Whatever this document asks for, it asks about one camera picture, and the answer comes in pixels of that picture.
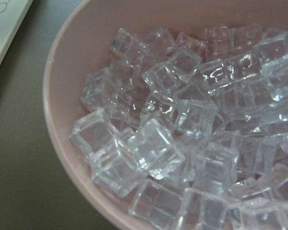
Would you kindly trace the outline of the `pink bowl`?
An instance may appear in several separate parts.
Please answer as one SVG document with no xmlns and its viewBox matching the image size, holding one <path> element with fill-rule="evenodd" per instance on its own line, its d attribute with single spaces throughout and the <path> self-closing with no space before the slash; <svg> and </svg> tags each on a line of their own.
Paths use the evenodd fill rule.
<svg viewBox="0 0 288 230">
<path fill-rule="evenodd" d="M 85 0 L 61 27 L 48 55 L 43 103 L 56 153 L 82 195 L 121 230 L 152 226 L 128 215 L 128 196 L 95 186 L 82 152 L 69 140 L 74 122 L 85 115 L 79 98 L 87 74 L 108 64 L 108 47 L 119 28 L 145 36 L 159 25 L 204 38 L 207 27 L 288 30 L 288 0 Z"/>
</svg>

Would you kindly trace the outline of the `pile of ice cubes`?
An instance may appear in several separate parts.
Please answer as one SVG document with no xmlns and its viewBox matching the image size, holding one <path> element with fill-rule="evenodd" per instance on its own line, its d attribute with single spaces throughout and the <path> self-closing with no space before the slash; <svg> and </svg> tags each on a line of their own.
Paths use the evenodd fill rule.
<svg viewBox="0 0 288 230">
<path fill-rule="evenodd" d="M 71 142 L 156 230 L 288 230 L 288 31 L 121 28 Z"/>
</svg>

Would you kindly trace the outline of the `cream serving tray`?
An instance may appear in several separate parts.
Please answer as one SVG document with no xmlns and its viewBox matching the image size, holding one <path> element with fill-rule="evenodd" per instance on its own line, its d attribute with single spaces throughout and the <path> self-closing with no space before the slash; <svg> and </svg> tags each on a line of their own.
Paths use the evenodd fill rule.
<svg viewBox="0 0 288 230">
<path fill-rule="evenodd" d="M 32 0 L 0 0 L 0 65 Z"/>
</svg>

